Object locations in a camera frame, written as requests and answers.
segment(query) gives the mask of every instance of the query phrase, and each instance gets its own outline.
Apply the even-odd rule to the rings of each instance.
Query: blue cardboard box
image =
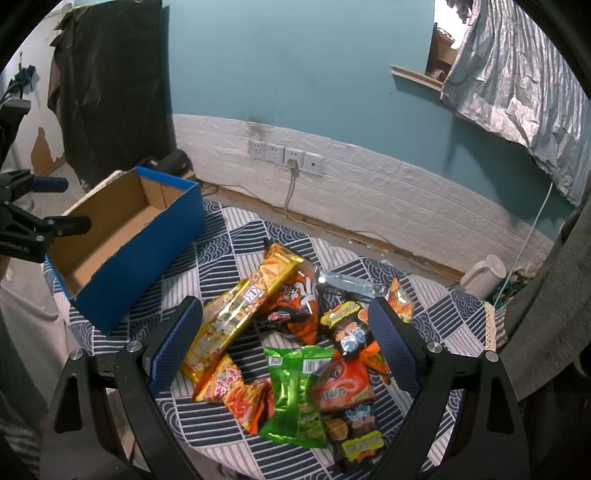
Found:
[[[68,299],[104,334],[205,230],[199,186],[136,167],[70,212],[85,235],[56,238],[47,257]]]

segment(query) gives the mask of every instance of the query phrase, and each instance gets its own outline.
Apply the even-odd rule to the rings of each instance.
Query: wooden shelf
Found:
[[[397,77],[406,78],[407,80],[420,83],[421,85],[432,88],[433,90],[437,90],[438,92],[441,92],[441,90],[443,89],[443,82],[432,79],[427,75],[413,72],[412,70],[407,70],[402,67],[397,67],[396,65],[390,65],[390,67],[392,67],[392,75],[396,75]]]

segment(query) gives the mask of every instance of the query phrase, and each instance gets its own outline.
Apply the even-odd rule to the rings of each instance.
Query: chip bag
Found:
[[[311,386],[333,357],[333,348],[265,348],[273,386],[275,413],[259,435],[277,443],[326,448],[327,440]]]
[[[185,370],[201,391],[233,340],[246,328],[267,298],[279,290],[286,278],[304,261],[279,244],[271,244],[258,268],[217,314],[199,329],[184,361]]]
[[[269,297],[261,313],[267,322],[284,325],[306,345],[314,345],[318,331],[318,303],[314,265],[304,260],[279,292]]]
[[[345,361],[338,353],[312,388],[316,406],[323,413],[346,410],[373,400],[367,367],[359,359]]]
[[[320,324],[345,360],[353,358],[374,341],[367,309],[354,301],[346,301],[326,312]]]
[[[240,369],[225,355],[201,392],[193,393],[193,400],[224,403],[244,429],[256,435],[268,389],[269,383],[264,379],[246,385]]]
[[[414,309],[413,301],[410,299],[397,278],[394,278],[390,284],[388,303],[404,323],[412,322]]]
[[[411,323],[413,320],[413,301],[400,285],[397,278],[394,278],[390,284],[388,304],[403,322]],[[390,368],[386,363],[384,356],[379,351],[379,346],[376,341],[373,341],[369,346],[362,350],[359,353],[359,358],[365,365],[381,374],[387,375],[390,373]]]
[[[372,403],[323,416],[335,462],[343,472],[373,468],[384,451]]]
[[[230,290],[222,293],[219,297],[216,297],[204,306],[201,328],[195,336],[193,343],[191,343],[191,347],[189,347],[189,351],[187,352],[187,355],[185,356],[183,363],[181,364],[182,372],[187,377],[189,377],[194,383],[197,383],[199,381],[200,376],[202,374],[202,369],[196,368],[199,367],[199,365],[198,362],[196,362],[197,359],[194,357],[192,352],[197,351],[199,339],[203,334],[202,332],[207,331],[209,323],[211,323],[217,318],[218,314],[223,310],[223,308],[226,305],[228,305],[228,303],[230,303],[232,298],[234,298],[234,296],[246,284],[247,281],[247,278],[241,280]]]
[[[366,366],[381,374],[390,373],[390,367],[386,363],[386,359],[382,355],[382,352],[379,350],[378,343],[375,340],[371,342],[371,344],[367,348],[360,351],[359,359]]]

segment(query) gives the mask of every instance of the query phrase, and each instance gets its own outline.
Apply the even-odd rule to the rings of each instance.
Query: wall socket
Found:
[[[293,158],[296,161],[297,167],[301,170],[304,167],[304,151],[297,148],[286,148],[283,157],[283,163],[287,165],[287,161]]]
[[[284,153],[285,147],[268,143],[267,148],[265,149],[265,160],[273,162],[276,165],[283,165]]]
[[[322,165],[324,164],[324,157],[315,153],[306,152],[304,154],[304,165],[302,166],[303,171],[309,173],[315,173],[316,175],[322,175]]]
[[[248,156],[254,160],[265,160],[267,143],[250,138],[248,140]]]

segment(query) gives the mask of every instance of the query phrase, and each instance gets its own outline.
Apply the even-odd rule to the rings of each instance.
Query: patterned bedsheet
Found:
[[[74,337],[92,354],[119,351],[132,339],[143,339],[150,328],[169,317],[186,295],[204,303],[250,275],[262,260],[263,240],[271,238],[297,251],[314,264],[373,281],[390,282],[398,277],[414,302],[413,323],[427,340],[441,342],[454,353],[477,356],[484,347],[494,350],[495,319],[492,306],[477,298],[448,290],[419,275],[402,272],[387,262],[360,257],[333,247],[285,226],[262,220],[257,214],[204,200],[207,229],[164,272],[135,304],[126,318],[105,336],[96,330],[68,302],[48,264],[44,275],[61,314],[69,322]],[[321,308],[340,302],[335,294],[325,294]],[[229,349],[246,381],[268,375],[263,345],[288,346],[292,338],[253,323]],[[320,338],[320,345],[328,341]],[[395,438],[411,398],[392,382],[385,385],[379,375],[371,375],[376,394],[379,428],[387,443]],[[344,475],[333,464],[328,450],[279,445],[244,432],[222,404],[195,403],[193,386],[178,373],[170,390],[156,401],[177,438],[204,455],[258,479],[361,479],[367,473]],[[460,397],[452,392],[439,431],[424,467],[437,465],[445,451],[456,418]]]

